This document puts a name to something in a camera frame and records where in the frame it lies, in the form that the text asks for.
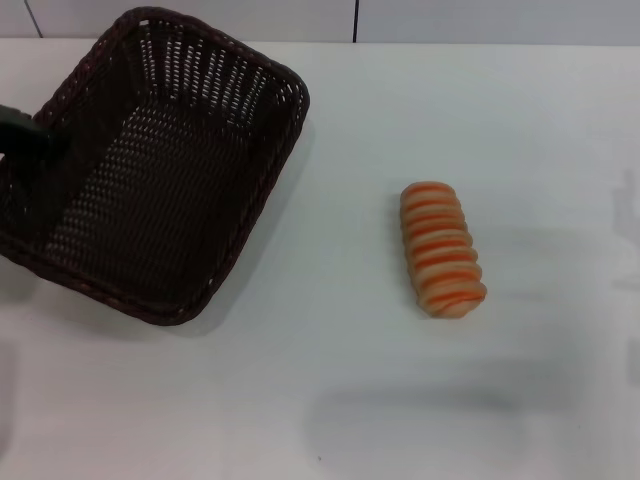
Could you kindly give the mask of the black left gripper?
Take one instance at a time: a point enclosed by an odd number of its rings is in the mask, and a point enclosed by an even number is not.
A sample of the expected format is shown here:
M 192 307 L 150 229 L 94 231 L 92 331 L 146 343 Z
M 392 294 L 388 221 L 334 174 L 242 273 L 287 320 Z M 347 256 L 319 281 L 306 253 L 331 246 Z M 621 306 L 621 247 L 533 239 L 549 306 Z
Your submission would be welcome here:
M 13 164 L 13 213 L 18 235 L 25 241 L 41 241 L 59 220 L 66 180 L 68 142 L 54 144 L 53 134 L 28 114 L 0 106 L 1 153 L 18 155 Z

